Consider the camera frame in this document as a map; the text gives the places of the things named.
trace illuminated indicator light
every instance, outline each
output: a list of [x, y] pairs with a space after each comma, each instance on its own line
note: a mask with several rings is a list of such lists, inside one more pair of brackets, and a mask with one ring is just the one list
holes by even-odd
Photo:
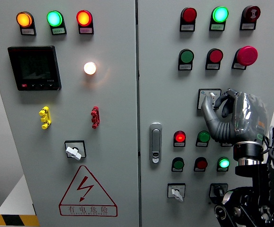
[[184, 163], [182, 161], [177, 161], [174, 163], [175, 169], [182, 169], [184, 167]]
[[221, 158], [219, 160], [219, 166], [221, 168], [227, 168], [227, 167], [229, 167], [229, 165], [230, 165], [230, 161], [228, 160], [228, 158]]
[[87, 10], [81, 10], [76, 16], [77, 22], [81, 26], [88, 26], [92, 21], [92, 16]]
[[197, 163], [197, 168], [198, 169], [205, 169], [208, 166], [207, 162], [202, 160], [200, 162]]
[[53, 26], [58, 27], [62, 24], [62, 15], [58, 11], [51, 11], [47, 14], [47, 22]]
[[209, 132], [207, 131], [202, 131], [198, 134], [198, 139], [202, 142], [202, 143], [207, 143], [210, 139], [211, 136], [209, 134]]
[[219, 6], [213, 10], [212, 18], [215, 22], [222, 23], [228, 18], [228, 10], [226, 7]]
[[30, 27], [33, 23], [31, 15], [26, 12], [18, 13], [16, 20], [21, 27]]
[[223, 53], [220, 50], [214, 50], [209, 55], [209, 60], [213, 63], [220, 62], [222, 60], [222, 58], [223, 58]]
[[181, 54], [181, 61], [184, 63], [190, 63], [194, 59], [194, 54], [191, 51], [184, 51]]
[[96, 72], [96, 65], [93, 62], [88, 62], [84, 65], [84, 71], [86, 74], [93, 75]]
[[197, 18], [197, 11], [194, 8], [187, 8], [184, 10], [182, 17], [184, 21], [191, 23]]
[[182, 143], [186, 139], [185, 133], [182, 131], [179, 131], [176, 133], [175, 140], [179, 143]]
[[256, 62], [258, 51], [253, 46], [244, 46], [238, 50], [237, 62], [243, 66], [249, 66]]
[[247, 6], [242, 13], [245, 20], [249, 23], [256, 22], [261, 15], [261, 10], [258, 6]]

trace green push button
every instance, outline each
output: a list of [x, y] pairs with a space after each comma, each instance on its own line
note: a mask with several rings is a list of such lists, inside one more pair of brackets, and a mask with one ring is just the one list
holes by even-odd
[[184, 63], [190, 63], [194, 59], [194, 54], [190, 50], [181, 53], [181, 61]]
[[207, 143], [211, 139], [211, 136], [210, 136], [209, 132], [207, 132], [207, 131], [201, 131], [198, 134], [198, 139], [202, 143]]
[[174, 163], [174, 168], [175, 169], [182, 169], [184, 167], [184, 163], [181, 161], [177, 161]]

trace white glowing light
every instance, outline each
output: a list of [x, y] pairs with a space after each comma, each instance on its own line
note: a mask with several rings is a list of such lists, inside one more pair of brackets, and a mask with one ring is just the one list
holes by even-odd
[[96, 72], [96, 65], [93, 62], [88, 62], [84, 65], [84, 71], [86, 74], [93, 75]]

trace orange indicator light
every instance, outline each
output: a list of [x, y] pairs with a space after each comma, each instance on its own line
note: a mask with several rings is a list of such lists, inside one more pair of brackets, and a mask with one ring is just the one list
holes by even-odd
[[92, 15], [87, 10], [81, 10], [76, 16], [77, 22], [81, 26], [88, 26], [92, 22]]
[[33, 23], [31, 15], [27, 12], [18, 13], [16, 20], [21, 27], [30, 27]]

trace red triangle warning symbol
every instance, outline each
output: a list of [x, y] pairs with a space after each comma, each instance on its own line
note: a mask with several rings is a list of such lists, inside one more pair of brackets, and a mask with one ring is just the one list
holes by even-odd
[[59, 210], [62, 216], [118, 216], [117, 205], [86, 166], [79, 167]]

